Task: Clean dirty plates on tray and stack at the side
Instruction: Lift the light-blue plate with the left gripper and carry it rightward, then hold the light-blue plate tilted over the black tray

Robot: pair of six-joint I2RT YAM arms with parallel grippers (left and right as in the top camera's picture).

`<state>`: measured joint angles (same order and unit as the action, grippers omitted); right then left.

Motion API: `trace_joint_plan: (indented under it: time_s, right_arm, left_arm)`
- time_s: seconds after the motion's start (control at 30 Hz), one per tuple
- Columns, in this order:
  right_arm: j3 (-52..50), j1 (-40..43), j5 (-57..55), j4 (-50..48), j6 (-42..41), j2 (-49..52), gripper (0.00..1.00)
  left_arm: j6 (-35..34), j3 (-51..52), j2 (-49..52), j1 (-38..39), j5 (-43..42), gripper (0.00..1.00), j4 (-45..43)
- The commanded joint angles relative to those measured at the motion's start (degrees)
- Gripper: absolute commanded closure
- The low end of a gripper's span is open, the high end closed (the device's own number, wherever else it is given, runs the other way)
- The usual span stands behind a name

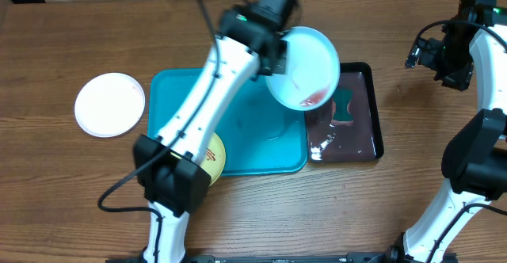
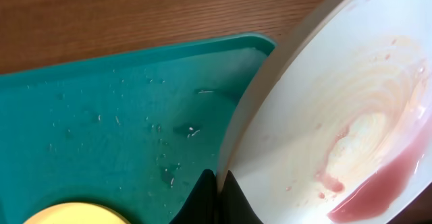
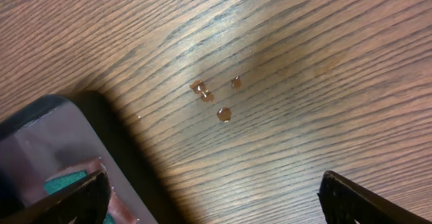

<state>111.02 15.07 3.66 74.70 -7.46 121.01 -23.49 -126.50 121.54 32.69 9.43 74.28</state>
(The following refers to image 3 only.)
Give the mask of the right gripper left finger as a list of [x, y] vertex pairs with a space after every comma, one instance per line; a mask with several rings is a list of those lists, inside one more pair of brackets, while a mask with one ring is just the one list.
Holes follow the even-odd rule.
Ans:
[[98, 170], [66, 188], [1, 219], [2, 223], [102, 223], [111, 186], [107, 172]]

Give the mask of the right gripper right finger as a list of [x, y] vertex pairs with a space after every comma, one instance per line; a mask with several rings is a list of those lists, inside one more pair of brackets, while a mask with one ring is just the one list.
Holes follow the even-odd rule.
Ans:
[[323, 174], [318, 197], [329, 224], [431, 224], [334, 171]]

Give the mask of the green sponge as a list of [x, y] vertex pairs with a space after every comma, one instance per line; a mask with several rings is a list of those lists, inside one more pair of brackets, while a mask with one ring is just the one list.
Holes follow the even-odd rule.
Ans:
[[87, 175], [88, 174], [86, 170], [79, 170], [72, 173], [67, 173], [65, 175], [47, 180], [43, 184], [43, 188], [47, 192], [47, 194], [53, 194], [64, 189], [70, 184], [86, 177]]

